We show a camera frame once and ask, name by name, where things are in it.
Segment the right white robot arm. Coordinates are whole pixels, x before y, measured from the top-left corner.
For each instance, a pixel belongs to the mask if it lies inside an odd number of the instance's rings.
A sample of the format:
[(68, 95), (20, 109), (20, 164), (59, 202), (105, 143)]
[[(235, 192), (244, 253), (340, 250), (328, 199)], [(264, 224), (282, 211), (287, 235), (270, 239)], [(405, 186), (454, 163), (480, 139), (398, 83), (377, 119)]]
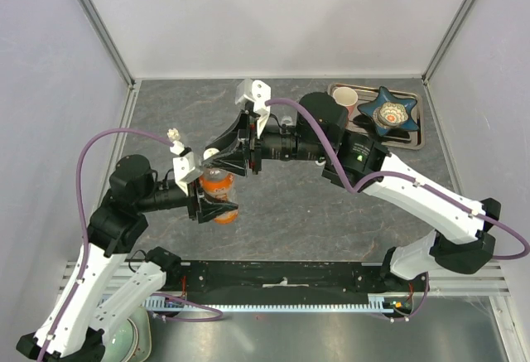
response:
[(433, 270), (474, 274), (494, 256), (490, 229), (501, 205), (470, 200), (414, 171), (380, 142), (347, 129), (347, 110), (325, 92), (299, 101), (241, 97), (235, 122), (207, 146), (207, 166), (245, 176), (266, 159), (324, 162), (322, 176), (353, 193), (385, 200), (432, 227), (425, 237), (387, 251), (379, 280), (398, 290)]

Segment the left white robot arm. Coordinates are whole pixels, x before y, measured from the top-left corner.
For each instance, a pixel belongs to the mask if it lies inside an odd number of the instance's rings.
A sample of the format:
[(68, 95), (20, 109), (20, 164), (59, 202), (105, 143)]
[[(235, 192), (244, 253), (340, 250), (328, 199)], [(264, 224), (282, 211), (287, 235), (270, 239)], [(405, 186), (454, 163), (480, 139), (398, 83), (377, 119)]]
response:
[(65, 290), (35, 332), (23, 335), (17, 351), (35, 361), (100, 361), (114, 333), (146, 298), (181, 283), (181, 260), (162, 247), (151, 250), (132, 279), (105, 303), (110, 279), (147, 229), (147, 212), (185, 207), (199, 223), (235, 211), (231, 200), (205, 193), (195, 177), (180, 187), (157, 172), (142, 155), (122, 158), (109, 177), (100, 207), (83, 220), (83, 245)]

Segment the orange drink bottle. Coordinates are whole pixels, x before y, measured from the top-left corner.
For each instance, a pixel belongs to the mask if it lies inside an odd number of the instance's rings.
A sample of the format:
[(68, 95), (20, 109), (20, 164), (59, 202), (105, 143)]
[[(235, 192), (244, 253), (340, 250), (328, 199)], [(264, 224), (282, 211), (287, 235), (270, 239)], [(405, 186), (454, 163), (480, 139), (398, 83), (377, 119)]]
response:
[[(207, 168), (200, 178), (200, 184), (207, 195), (221, 201), (235, 203), (236, 191), (234, 188), (234, 175), (228, 171), (217, 168)], [(217, 224), (231, 224), (239, 215), (238, 209), (223, 213), (214, 218)]]

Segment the cream bottle cap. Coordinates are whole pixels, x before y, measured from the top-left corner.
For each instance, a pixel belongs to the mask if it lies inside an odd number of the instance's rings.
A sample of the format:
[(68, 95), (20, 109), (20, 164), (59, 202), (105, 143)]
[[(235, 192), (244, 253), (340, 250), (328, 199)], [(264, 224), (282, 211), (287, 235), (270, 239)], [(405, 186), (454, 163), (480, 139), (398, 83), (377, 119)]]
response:
[(179, 142), (181, 139), (181, 135), (176, 128), (170, 128), (167, 131), (167, 137), (170, 142)]

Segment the white bottle cap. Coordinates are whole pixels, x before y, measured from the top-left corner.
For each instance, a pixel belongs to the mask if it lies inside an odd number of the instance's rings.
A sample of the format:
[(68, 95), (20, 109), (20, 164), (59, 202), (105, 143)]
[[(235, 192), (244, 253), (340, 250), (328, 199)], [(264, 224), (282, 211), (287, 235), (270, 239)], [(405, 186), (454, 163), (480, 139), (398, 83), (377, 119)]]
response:
[(216, 156), (218, 153), (219, 153), (219, 149), (217, 149), (215, 147), (207, 148), (204, 151), (203, 159), (206, 161), (206, 160), (210, 159), (211, 157)]

